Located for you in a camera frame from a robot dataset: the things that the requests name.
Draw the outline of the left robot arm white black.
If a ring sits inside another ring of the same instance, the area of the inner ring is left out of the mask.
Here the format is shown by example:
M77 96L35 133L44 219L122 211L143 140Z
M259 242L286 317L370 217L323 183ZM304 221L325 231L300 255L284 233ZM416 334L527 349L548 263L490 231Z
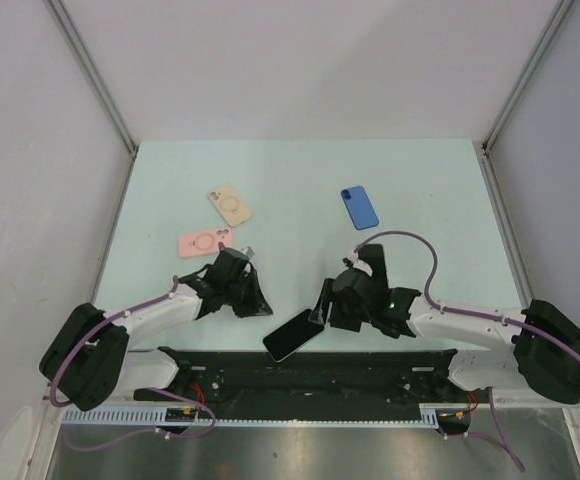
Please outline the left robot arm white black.
M86 302L75 307L39 364L52 406L92 410L113 394L158 389L184 397L190 374L166 351L134 346L228 306L238 318L270 316L250 255L225 248L201 269L174 277L169 290L112 315Z

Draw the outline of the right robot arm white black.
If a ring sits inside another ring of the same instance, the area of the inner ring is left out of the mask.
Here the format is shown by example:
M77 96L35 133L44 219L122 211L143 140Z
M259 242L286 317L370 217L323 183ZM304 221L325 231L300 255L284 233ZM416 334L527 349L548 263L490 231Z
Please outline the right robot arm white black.
M327 278L315 307L314 324L358 332L368 323L398 339L437 338L476 346L457 352L433 373L431 388L443 401L465 391L530 389L561 404L580 400L580 328L553 304L534 299L526 308L477 309L444 303L429 290L391 287L382 245L367 244Z

